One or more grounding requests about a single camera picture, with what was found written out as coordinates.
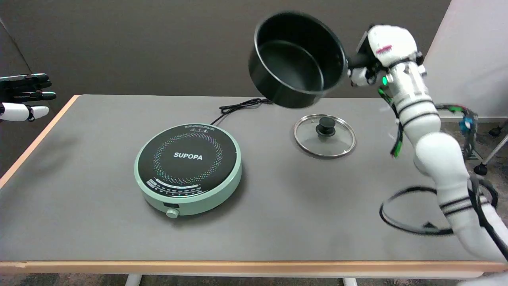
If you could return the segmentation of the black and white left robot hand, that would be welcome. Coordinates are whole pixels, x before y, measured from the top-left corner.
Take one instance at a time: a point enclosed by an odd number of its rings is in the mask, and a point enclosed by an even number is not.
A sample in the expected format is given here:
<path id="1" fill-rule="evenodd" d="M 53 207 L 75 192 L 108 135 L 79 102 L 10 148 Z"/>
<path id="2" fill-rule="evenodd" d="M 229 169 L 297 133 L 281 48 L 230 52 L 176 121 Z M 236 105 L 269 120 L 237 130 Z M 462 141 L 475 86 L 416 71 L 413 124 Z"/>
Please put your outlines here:
<path id="1" fill-rule="evenodd" d="M 46 73 L 22 74 L 0 78 L 0 119 L 33 122 L 49 114 L 49 107 L 26 105 L 26 102 L 56 99 L 55 92 L 44 92 L 52 83 Z"/>

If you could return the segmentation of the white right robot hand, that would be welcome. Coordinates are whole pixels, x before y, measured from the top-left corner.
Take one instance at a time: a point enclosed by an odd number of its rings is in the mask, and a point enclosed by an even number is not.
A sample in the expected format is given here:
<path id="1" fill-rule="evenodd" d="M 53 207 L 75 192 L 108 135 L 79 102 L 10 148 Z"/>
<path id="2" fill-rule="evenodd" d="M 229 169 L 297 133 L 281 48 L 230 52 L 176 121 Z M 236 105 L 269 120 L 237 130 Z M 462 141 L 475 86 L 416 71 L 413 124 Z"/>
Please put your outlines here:
<path id="1" fill-rule="evenodd" d="M 421 66 L 424 55 L 407 29 L 388 24 L 371 25 L 363 34 L 356 54 L 347 58 L 350 84 L 372 86 L 382 72 L 390 74 L 396 65 L 409 62 Z"/>

